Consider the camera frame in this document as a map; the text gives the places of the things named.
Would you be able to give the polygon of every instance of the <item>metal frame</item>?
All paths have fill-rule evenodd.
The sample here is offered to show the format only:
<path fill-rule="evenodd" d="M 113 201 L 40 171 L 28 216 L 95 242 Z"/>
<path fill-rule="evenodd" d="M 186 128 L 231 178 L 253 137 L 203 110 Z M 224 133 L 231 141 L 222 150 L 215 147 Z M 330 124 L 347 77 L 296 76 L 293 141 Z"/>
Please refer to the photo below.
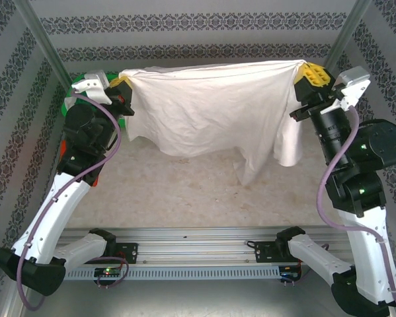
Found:
<path fill-rule="evenodd" d="M 346 45 L 352 37 L 353 32 L 371 5 L 372 0 L 356 0 L 354 7 L 344 22 L 342 30 L 337 36 L 334 44 L 331 46 L 329 54 L 324 62 L 324 67 L 327 69 L 334 69 L 336 62 L 342 55 Z"/>
<path fill-rule="evenodd" d="M 152 267 L 255 265 L 249 240 L 274 241 L 286 227 L 196 228 L 196 229 L 105 229 L 117 242 L 139 244 L 137 264 Z M 329 243 L 338 258 L 353 262 L 347 234 L 329 227 L 305 227 L 318 244 Z M 69 244 L 87 234 L 84 229 L 66 229 L 59 244 Z"/>
<path fill-rule="evenodd" d="M 65 69 L 57 50 L 51 43 L 48 35 L 46 34 L 46 31 L 42 26 L 38 15 L 34 12 L 34 9 L 30 4 L 30 0 L 14 0 L 14 4 L 17 10 L 20 12 L 24 22 L 27 24 L 31 33 L 38 42 L 46 59 L 50 63 L 52 70 L 57 75 L 58 80 L 63 85 L 65 90 L 69 90 L 72 82 L 70 75 Z"/>

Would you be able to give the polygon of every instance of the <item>green object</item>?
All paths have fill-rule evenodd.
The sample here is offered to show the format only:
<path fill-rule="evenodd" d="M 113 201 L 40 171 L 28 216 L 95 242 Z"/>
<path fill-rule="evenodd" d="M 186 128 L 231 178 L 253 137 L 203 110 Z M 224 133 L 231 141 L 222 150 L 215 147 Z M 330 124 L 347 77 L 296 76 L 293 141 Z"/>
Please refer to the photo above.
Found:
<path fill-rule="evenodd" d="M 85 74 L 77 76 L 76 79 L 73 81 L 73 84 L 77 83 L 78 81 L 81 81 L 84 78 L 85 78 Z M 111 81 L 111 80 L 113 80 L 115 78 L 118 78 L 118 75 L 117 74 L 106 74 L 106 78 L 108 79 L 108 81 Z M 70 97 L 69 91 L 67 92 L 66 97 Z M 63 102 L 63 104 L 61 106 L 61 112 L 62 112 L 63 116 L 65 117 L 65 115 L 67 114 L 67 108 L 65 107 L 65 103 L 64 102 Z M 126 127 L 126 121 L 124 120 L 124 118 L 121 118 L 121 119 L 118 120 L 118 125 L 120 127 Z"/>

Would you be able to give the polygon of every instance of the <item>metal post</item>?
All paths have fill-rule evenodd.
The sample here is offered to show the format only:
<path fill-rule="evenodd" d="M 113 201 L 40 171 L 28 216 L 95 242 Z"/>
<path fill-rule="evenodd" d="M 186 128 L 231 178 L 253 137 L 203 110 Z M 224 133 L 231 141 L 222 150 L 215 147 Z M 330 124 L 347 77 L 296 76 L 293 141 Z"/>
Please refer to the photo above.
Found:
<path fill-rule="evenodd" d="M 23 20 L 29 27 L 31 33 L 38 42 L 40 48 L 42 49 L 45 57 L 48 59 L 52 69 L 57 75 L 58 80 L 63 85 L 65 90 L 68 90 L 71 85 L 71 78 L 69 73 L 64 67 L 62 60 L 52 45 L 42 23 L 40 22 L 38 16 L 34 12 L 32 5 L 29 0 L 14 0 L 14 4 L 17 10 L 20 12 Z"/>
<path fill-rule="evenodd" d="M 324 62 L 324 67 L 326 69 L 333 69 L 335 67 L 336 62 L 342 55 L 346 45 L 352 37 L 353 32 L 355 31 L 371 2 L 371 0 L 356 0 L 354 7 L 349 13 L 342 30 L 337 36 L 337 39 L 331 47 L 327 59 Z"/>

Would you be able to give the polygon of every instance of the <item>black cylinder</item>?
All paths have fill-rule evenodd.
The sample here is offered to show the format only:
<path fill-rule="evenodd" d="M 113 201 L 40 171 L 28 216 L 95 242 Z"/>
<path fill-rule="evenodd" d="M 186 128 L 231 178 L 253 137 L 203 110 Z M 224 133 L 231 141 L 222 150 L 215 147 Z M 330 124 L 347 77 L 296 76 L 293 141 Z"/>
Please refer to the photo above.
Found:
<path fill-rule="evenodd" d="M 342 108 L 311 115 L 312 123 L 317 132 L 325 157 L 325 162 L 330 164 L 333 157 L 340 151 L 343 143 L 349 136 L 350 124 Z M 336 165 L 336 169 L 350 165 L 346 155 L 343 155 Z"/>

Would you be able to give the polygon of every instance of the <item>wire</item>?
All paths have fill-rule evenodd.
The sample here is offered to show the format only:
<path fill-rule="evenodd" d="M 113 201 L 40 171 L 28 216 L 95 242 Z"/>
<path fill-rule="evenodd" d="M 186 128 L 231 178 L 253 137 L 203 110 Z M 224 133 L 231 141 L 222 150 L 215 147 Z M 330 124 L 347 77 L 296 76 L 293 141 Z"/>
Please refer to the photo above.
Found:
<path fill-rule="evenodd" d="M 345 230 L 345 231 L 365 231 L 365 232 L 368 232 L 368 233 L 372 234 L 373 236 L 375 236 L 378 244 L 380 245 L 381 253 L 383 254 L 385 272 L 387 275 L 387 280 L 389 281 L 391 295 L 393 297 L 393 300 L 396 302 L 396 285 L 395 285 L 395 281 L 393 279 L 393 273 L 392 273 L 391 266 L 390 266 L 389 254 L 387 252 L 387 248 L 385 246 L 385 243 L 384 243 L 385 241 L 384 241 L 383 237 L 378 232 L 376 232 L 375 230 L 372 230 L 371 228 L 366 228 L 366 227 L 361 227 L 361 226 L 346 227 L 343 225 L 339 225 L 339 224 L 331 221 L 327 217 L 327 215 L 325 214 L 325 210 L 323 209 L 323 192 L 324 192 L 325 184 L 327 183 L 328 178 L 330 177 L 335 166 L 337 165 L 337 162 L 341 159 L 341 157 L 348 150 L 349 146 L 352 144 L 352 142 L 355 139 L 355 136 L 358 132 L 358 129 L 359 129 L 359 116 L 358 116 L 358 112 L 356 111 L 355 107 L 353 107 L 353 106 L 349 107 L 349 112 L 352 114 L 352 118 L 353 118 L 352 131 L 350 132 L 348 139 L 344 142 L 340 151 L 331 160 L 330 164 L 328 165 L 327 169 L 324 172 L 323 177 L 321 178 L 321 181 L 320 181 L 319 187 L 318 187 L 318 192 L 317 192 L 317 210 L 318 210 L 318 214 L 319 214 L 320 218 L 325 223 L 327 223 L 330 227 L 336 228 L 338 230 Z"/>
<path fill-rule="evenodd" d="M 293 285 L 293 287 L 295 287 L 295 281 L 293 279 L 290 279 L 289 277 L 283 276 L 280 274 L 280 281 L 285 280 L 284 281 L 284 287 L 286 287 L 286 282 L 289 282 Z"/>
<path fill-rule="evenodd" d="M 121 251 L 117 252 L 116 256 L 119 257 L 119 258 L 126 259 L 126 255 L 123 252 L 121 252 Z M 118 269 L 122 269 L 123 268 L 123 263 L 124 262 L 121 261 L 120 266 L 118 267 Z"/>
<path fill-rule="evenodd" d="M 60 190 L 53 196 L 53 198 L 52 198 L 51 200 L 49 200 L 49 202 L 46 204 L 44 210 L 40 213 L 38 220 L 35 222 L 35 224 L 34 224 L 32 230 L 30 231 L 30 234 L 29 234 L 29 236 L 28 236 L 28 238 L 27 238 L 27 241 L 26 241 L 26 243 L 24 244 L 24 248 L 23 248 L 23 250 L 22 250 L 22 252 L 21 252 L 19 263 L 18 263 L 18 265 L 17 265 L 16 281 L 17 281 L 17 290 L 19 291 L 19 295 L 20 295 L 20 298 L 21 298 L 22 303 L 25 305 L 25 307 L 26 307 L 27 309 L 33 310 L 33 311 L 38 310 L 38 309 L 42 306 L 42 304 L 44 303 L 45 297 L 42 297 L 42 299 L 40 300 L 39 304 L 36 305 L 36 306 L 32 306 L 32 305 L 29 303 L 29 301 L 27 300 L 26 295 L 25 295 L 25 293 L 24 293 L 24 291 L 23 291 L 23 287 L 22 287 L 22 274 L 21 274 L 21 271 L 22 271 L 23 262 L 24 262 L 24 259 L 25 259 L 26 255 L 27 255 L 28 249 L 32 246 L 32 241 L 33 241 L 33 238 L 34 238 L 34 234 L 35 234 L 36 231 L 38 230 L 38 228 L 39 228 L 39 226 L 40 226 L 40 223 L 41 223 L 42 220 L 44 219 L 46 213 L 49 211 L 49 209 L 50 209 L 50 207 L 52 206 L 52 204 L 54 203 L 54 201 L 56 201 L 57 198 L 58 198 L 58 197 L 59 197 L 70 185 L 72 185 L 72 183 L 78 181 L 79 179 L 81 179 L 82 177 L 84 177 L 84 175 L 86 175 L 86 174 L 92 172 L 93 170 L 96 170 L 98 167 L 100 167 L 100 166 L 104 165 L 106 162 L 108 162 L 108 161 L 116 154 L 116 152 L 118 151 L 118 149 L 120 148 L 120 145 L 121 145 L 121 129 L 120 129 L 120 127 L 118 126 L 118 123 L 117 123 L 117 121 L 114 119 L 114 117 L 112 116 L 112 114 L 111 114 L 107 109 L 105 109 L 104 106 L 101 106 L 98 102 L 96 102 L 96 101 L 94 101 L 94 100 L 92 100 L 92 99 L 90 99 L 90 98 L 88 98 L 88 97 L 86 97 L 86 96 L 83 96 L 82 94 L 71 94 L 71 96 L 72 96 L 72 97 L 75 97 L 75 98 L 78 98 L 78 99 L 81 99 L 81 100 L 84 100 L 84 101 L 86 101 L 86 102 L 92 104 L 93 106 L 97 107 L 100 111 L 102 111 L 102 112 L 105 114 L 105 116 L 108 117 L 108 119 L 112 122 L 112 124 L 113 124 L 114 127 L 115 127 L 115 130 L 116 130 L 116 132 L 117 132 L 117 142 L 116 142 L 115 148 L 110 152 L 110 154 L 108 154 L 108 156 L 107 156 L 106 158 L 104 158 L 102 161 L 96 163 L 95 165 L 89 167 L 88 169 L 84 170 L 82 173 L 80 173 L 80 174 L 77 175 L 76 177 L 72 178 L 72 179 L 71 179 L 70 181 L 68 181 L 63 187 L 61 187 L 61 189 L 60 189 Z M 117 260 L 118 260 L 118 261 L 123 261 L 123 262 L 125 261 L 125 262 L 127 263 L 127 261 L 126 261 L 125 259 L 122 259 L 122 258 L 117 258 Z"/>
<path fill-rule="evenodd" d="M 97 280 L 98 288 L 110 289 L 110 288 L 113 288 L 114 286 L 117 286 L 117 284 L 120 284 L 127 277 L 127 274 L 129 274 L 129 268 L 130 267 L 129 267 L 129 263 L 126 261 L 126 259 L 118 258 L 116 256 L 101 256 L 99 258 L 92 259 L 90 262 L 103 261 L 103 260 L 116 260 L 116 261 L 121 261 L 122 265 L 126 264 L 126 272 L 124 272 L 123 276 L 121 276 L 121 278 L 119 278 L 117 281 L 113 282 L 113 284 L 111 284 L 111 285 L 102 285 L 102 284 L 100 284 L 99 282 L 100 282 L 100 279 L 101 279 L 102 276 L 101 275 L 98 276 L 98 280 Z"/>

